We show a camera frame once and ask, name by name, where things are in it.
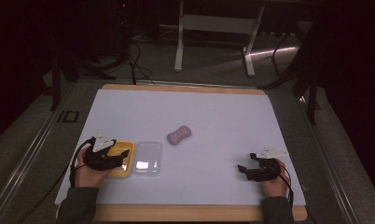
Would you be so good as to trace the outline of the person's left hand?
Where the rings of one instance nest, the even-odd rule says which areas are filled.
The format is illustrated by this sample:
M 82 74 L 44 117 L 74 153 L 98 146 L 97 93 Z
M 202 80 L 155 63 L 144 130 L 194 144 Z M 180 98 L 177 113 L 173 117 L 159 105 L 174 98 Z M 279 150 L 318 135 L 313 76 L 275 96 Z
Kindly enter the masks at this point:
M 77 188 L 99 188 L 104 179 L 109 175 L 110 170 L 92 170 L 84 162 L 87 149 L 82 149 L 77 154 L 77 166 L 75 167 L 74 186 Z

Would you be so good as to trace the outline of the clear plastic lid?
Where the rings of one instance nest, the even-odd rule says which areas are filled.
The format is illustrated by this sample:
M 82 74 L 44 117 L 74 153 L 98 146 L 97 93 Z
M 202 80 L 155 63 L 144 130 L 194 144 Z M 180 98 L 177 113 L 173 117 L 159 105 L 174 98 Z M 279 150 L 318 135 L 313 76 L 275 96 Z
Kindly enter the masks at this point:
M 162 144 L 139 142 L 133 163 L 133 175 L 138 178 L 154 178 L 160 174 Z

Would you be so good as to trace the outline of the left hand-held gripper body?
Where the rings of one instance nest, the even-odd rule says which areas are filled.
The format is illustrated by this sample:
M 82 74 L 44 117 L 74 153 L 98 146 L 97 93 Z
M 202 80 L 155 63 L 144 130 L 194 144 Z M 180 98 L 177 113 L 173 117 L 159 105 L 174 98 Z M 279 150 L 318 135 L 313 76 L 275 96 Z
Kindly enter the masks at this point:
M 89 147 L 84 156 L 84 162 L 92 170 L 104 171 L 112 170 L 121 165 L 123 160 L 112 159 L 107 153 L 110 148 L 117 142 L 116 139 L 111 139 L 104 135 L 103 132 L 98 132 L 89 140 Z

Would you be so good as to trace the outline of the white metal stand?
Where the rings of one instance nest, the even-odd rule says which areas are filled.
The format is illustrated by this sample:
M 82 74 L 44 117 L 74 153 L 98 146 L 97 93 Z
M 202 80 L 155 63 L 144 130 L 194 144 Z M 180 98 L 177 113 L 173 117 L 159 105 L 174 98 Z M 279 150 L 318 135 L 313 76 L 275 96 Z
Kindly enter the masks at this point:
M 259 5 L 256 17 L 254 19 L 204 16 L 197 14 L 186 14 L 184 12 L 184 0 L 179 0 L 178 11 L 178 41 L 176 47 L 174 71 L 180 72 L 183 68 L 184 56 L 184 31 L 206 31 L 216 33 L 231 33 L 240 35 L 249 35 L 250 39 L 243 47 L 243 61 L 246 73 L 253 77 L 256 72 L 253 64 L 252 49 L 257 37 L 258 29 L 265 11 L 265 4 Z

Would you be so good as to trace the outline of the metal floor rail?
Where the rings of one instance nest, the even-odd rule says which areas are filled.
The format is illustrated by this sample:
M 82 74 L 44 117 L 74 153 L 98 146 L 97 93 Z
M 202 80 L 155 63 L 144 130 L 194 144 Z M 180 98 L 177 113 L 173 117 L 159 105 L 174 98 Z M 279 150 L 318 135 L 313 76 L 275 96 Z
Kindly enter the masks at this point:
M 50 98 L 39 96 L 0 137 L 0 220 L 75 86 L 76 83 L 65 85 L 61 101 L 53 110 Z
M 311 101 L 303 95 L 299 101 L 306 114 L 313 107 L 313 121 L 309 124 L 343 218 L 347 224 L 360 224 L 354 180 L 366 174 L 354 147 L 324 94 Z

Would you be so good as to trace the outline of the pink soap bar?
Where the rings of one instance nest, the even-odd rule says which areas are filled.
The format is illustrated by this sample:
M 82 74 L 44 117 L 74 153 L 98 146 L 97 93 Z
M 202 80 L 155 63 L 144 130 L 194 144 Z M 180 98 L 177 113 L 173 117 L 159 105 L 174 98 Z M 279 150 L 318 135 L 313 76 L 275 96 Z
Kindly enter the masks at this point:
M 172 146 L 177 146 L 179 143 L 181 143 L 184 139 L 191 136 L 191 130 L 188 126 L 183 125 L 179 127 L 176 131 L 169 133 L 167 135 L 167 141 Z

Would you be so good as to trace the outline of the person's right hand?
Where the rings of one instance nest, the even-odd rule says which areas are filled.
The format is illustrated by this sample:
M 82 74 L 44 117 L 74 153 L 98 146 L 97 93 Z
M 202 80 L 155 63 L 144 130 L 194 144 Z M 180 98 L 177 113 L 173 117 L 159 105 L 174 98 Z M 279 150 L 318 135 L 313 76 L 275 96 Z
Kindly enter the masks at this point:
M 281 173 L 275 179 L 264 181 L 262 188 L 266 197 L 286 197 L 288 194 L 289 178 L 285 174 L 285 164 L 278 161 L 281 167 Z

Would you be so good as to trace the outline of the black metal stand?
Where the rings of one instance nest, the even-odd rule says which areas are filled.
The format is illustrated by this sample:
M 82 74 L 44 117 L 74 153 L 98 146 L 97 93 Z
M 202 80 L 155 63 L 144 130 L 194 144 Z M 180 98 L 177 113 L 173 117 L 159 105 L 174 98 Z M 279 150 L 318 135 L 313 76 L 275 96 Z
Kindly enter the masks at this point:
M 292 33 L 301 43 L 295 58 L 293 59 L 292 63 L 284 70 L 284 72 L 282 74 L 279 74 L 277 62 L 275 60 L 275 54 L 278 48 L 280 48 L 284 41 L 288 38 L 288 35 L 286 35 L 271 55 L 273 67 L 279 78 L 269 84 L 259 86 L 258 89 L 271 90 L 295 78 L 297 81 L 292 88 L 292 93 L 295 96 L 299 96 L 300 98 L 302 98 L 306 91 L 309 92 L 307 117 L 311 124 L 315 125 L 314 111 L 319 78 L 319 65 L 318 62 L 309 55 L 308 45 L 305 43 L 306 37 L 310 33 L 312 26 L 312 21 L 296 21 L 292 25 Z

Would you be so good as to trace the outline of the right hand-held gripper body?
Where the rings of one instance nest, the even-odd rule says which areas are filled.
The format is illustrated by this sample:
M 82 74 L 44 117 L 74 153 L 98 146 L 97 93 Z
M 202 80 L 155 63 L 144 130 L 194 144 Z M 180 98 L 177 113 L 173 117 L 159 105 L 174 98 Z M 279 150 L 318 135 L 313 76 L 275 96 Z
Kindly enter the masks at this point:
M 264 147 L 260 152 L 256 153 L 260 158 L 257 169 L 250 169 L 251 174 L 246 175 L 248 180 L 262 182 L 275 179 L 281 173 L 281 167 L 277 159 L 286 156 L 287 152 L 275 148 Z

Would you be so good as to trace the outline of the white table mat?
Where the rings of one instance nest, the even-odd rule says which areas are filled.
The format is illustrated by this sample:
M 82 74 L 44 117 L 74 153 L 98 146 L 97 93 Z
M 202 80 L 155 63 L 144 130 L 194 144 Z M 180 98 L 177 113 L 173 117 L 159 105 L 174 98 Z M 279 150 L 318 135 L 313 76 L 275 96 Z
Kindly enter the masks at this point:
M 172 146 L 167 135 L 183 125 L 191 136 Z M 250 153 L 264 147 L 286 149 L 265 94 L 99 90 L 80 138 L 98 132 L 162 144 L 157 177 L 110 177 L 99 204 L 258 205 L 261 186 L 237 165 L 255 167 Z

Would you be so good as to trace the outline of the yellow soap tray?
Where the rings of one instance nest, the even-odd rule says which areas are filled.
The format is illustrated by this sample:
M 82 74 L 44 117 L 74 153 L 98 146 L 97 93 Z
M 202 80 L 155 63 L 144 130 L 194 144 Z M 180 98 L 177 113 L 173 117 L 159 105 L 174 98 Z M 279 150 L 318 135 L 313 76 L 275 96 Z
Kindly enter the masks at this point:
M 127 163 L 127 170 L 126 171 L 113 170 L 112 172 L 109 173 L 109 176 L 114 177 L 114 178 L 128 177 L 130 175 L 131 171 L 132 171 L 136 145 L 135 145 L 134 142 L 131 142 L 131 141 L 117 141 L 110 148 L 110 150 L 115 150 L 115 149 L 117 149 L 117 150 L 127 150 L 128 149 L 130 151 L 129 156 L 123 160 L 124 162 Z

